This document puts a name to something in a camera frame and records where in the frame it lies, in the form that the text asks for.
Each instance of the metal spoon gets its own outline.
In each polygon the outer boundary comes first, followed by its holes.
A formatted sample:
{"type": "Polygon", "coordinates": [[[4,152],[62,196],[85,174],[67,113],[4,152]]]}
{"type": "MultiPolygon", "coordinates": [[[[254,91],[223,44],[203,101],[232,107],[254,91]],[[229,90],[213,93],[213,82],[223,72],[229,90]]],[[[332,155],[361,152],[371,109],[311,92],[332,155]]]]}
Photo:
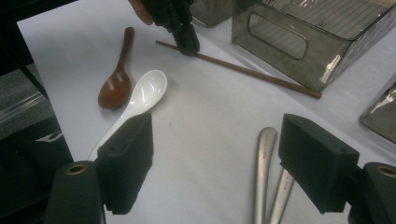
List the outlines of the metal spoon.
{"type": "Polygon", "coordinates": [[[254,192],[254,224],[265,223],[268,175],[276,136],[276,129],[271,127],[264,128],[260,132],[259,147],[257,150],[256,188],[254,192]]]}
{"type": "Polygon", "coordinates": [[[282,220],[293,184],[294,178],[287,170],[282,169],[282,175],[279,178],[276,197],[268,224],[279,224],[282,220]]]}

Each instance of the robotic arm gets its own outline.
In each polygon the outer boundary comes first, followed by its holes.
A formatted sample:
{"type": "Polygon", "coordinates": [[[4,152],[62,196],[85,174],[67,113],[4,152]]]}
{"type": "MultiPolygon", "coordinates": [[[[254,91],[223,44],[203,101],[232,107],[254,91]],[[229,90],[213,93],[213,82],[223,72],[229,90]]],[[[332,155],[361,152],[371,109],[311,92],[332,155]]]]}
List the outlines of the robotic arm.
{"type": "Polygon", "coordinates": [[[157,26],[172,33],[180,52],[193,56],[199,51],[199,41],[193,26],[190,5],[193,0],[142,0],[157,26]]]}

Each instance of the screw hole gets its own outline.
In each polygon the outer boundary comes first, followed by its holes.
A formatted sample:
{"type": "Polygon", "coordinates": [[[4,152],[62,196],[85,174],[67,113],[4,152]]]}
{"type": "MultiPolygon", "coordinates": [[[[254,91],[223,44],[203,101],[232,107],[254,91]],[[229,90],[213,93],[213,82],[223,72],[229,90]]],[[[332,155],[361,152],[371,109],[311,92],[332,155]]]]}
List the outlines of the screw hole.
{"type": "Polygon", "coordinates": [[[387,175],[390,177],[396,177],[396,171],[392,168],[386,167],[386,166],[379,166],[377,168],[378,172],[383,174],[383,175],[387,175]]]}
{"type": "Polygon", "coordinates": [[[67,175],[78,175],[84,172],[87,169],[86,165],[75,165],[69,168],[66,172],[67,175]]]}

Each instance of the white ceramic spoon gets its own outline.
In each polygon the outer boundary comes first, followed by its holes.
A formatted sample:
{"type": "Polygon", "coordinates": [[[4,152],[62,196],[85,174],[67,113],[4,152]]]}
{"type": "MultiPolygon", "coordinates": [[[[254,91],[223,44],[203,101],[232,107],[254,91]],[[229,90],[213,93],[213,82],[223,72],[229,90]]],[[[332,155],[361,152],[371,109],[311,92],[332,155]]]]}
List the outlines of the white ceramic spoon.
{"type": "Polygon", "coordinates": [[[166,86],[167,79],[162,71],[152,70],[143,75],[137,81],[131,99],[124,112],[93,148],[89,160],[96,160],[99,147],[101,147],[127,119],[143,114],[155,106],[161,98],[163,98],[166,86]]]}

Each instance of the stainless steel spoon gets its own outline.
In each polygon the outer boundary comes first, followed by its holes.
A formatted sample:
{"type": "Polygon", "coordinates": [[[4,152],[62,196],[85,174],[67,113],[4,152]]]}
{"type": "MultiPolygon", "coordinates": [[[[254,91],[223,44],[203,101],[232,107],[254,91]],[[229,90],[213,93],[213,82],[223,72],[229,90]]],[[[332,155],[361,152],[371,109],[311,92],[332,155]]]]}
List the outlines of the stainless steel spoon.
{"type": "Polygon", "coordinates": [[[257,150],[256,188],[254,193],[254,224],[262,224],[265,222],[268,175],[271,157],[276,143],[276,136],[276,129],[271,127],[264,128],[260,132],[259,147],[257,150]]]}

